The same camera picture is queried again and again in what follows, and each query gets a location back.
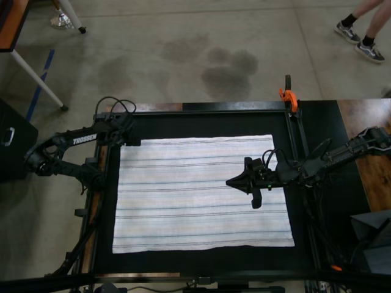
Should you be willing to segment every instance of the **black box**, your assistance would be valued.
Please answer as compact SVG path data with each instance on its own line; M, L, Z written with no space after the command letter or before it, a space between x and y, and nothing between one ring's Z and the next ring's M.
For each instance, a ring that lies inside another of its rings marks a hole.
M37 138L38 130L0 99L0 182L26 177L24 155Z

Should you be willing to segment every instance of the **sneaker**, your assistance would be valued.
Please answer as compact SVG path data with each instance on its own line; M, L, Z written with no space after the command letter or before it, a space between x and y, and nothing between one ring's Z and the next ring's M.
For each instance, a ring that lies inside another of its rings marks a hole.
M360 43L361 39L355 32L353 32L352 28L353 25L351 25L350 27L344 27L342 25L342 22L340 21L334 28L334 30L350 44L358 44Z
M354 50L374 63L380 64L385 61L385 58L382 56L382 54L380 54L375 44L372 44L371 46L364 46L362 42L360 42L357 44Z

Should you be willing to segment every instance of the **black table surface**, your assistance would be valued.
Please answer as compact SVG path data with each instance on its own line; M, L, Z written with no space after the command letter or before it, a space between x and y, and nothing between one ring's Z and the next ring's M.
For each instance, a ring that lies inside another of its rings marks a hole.
M255 103L253 109L281 108L281 103ZM348 140L335 101L304 101L302 122L309 150L326 138L331 148ZM272 134L276 148L290 157L293 152L285 115L281 112L240 112L233 103L184 104L177 114L139 114L137 134L141 139L177 137L250 136ZM215 111L194 113L193 111ZM304 154L293 129L299 156ZM288 215L295 247L222 247L202 251L146 251L112 253L115 206L119 170L119 148L109 153L107 189L104 192L101 225L93 265L94 273L180 272L181 275L216 275L248 270L313 270L313 259L304 219L301 190L285 188ZM334 184L325 188L323 197L327 227L333 240L352 250L356 244L350 215L368 212L369 206L355 163L333 173Z

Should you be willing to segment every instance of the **table leg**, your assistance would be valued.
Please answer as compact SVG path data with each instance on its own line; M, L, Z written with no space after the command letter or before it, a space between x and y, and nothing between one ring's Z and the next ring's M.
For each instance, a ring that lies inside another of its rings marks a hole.
M42 79L38 76L37 73L27 64L26 61L15 51L11 52L11 55L19 63L20 66L23 67L24 70L37 82L37 84L60 106L61 110L67 111L68 107L65 106L62 101L52 92L51 89L43 82Z
M68 17L71 19L74 27L77 27L80 33L86 33L86 27L82 26L76 12L73 10L72 5L69 3L69 0L59 0L62 8L67 12Z

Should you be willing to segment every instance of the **person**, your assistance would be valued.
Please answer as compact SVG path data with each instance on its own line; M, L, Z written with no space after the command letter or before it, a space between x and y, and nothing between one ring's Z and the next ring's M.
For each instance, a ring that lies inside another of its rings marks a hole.
M353 23L368 11L380 6L372 18L371 24L363 40L353 31ZM346 41L356 44L354 50L374 63L383 63L385 58L375 45L375 38L379 31L391 17L391 0L364 0L352 14L341 20L335 27Z

